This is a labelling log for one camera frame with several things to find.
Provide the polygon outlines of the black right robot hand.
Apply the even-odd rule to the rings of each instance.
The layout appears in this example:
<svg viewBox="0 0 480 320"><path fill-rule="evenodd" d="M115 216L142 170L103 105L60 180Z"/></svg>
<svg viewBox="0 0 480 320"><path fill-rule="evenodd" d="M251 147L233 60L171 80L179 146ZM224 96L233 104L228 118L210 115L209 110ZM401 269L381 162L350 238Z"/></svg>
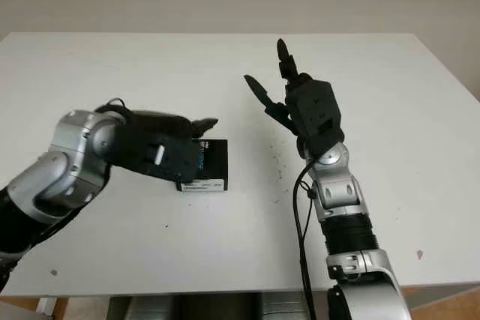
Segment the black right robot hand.
<svg viewBox="0 0 480 320"><path fill-rule="evenodd" d="M279 59L279 71L282 79L286 80L286 92L300 85L300 73L297 70L296 62L287 49L287 45L282 38L277 40L277 55ZM275 103L269 96L266 89L251 75L244 75L248 87L255 97L265 107L264 113L276 120L279 124L288 129L296 136L296 147L299 156L305 159L305 140L299 135L299 131L291 119L290 112L285 103Z"/></svg>

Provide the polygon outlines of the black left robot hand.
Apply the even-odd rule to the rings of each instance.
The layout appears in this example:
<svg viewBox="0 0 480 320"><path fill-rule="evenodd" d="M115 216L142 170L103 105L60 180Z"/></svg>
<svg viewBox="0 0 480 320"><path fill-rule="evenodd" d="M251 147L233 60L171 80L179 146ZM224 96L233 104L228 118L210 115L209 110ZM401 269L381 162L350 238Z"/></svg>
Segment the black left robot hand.
<svg viewBox="0 0 480 320"><path fill-rule="evenodd" d="M200 139L218 120L191 121L180 115L129 112L115 129L108 161L118 167L175 183L195 179Z"/></svg>

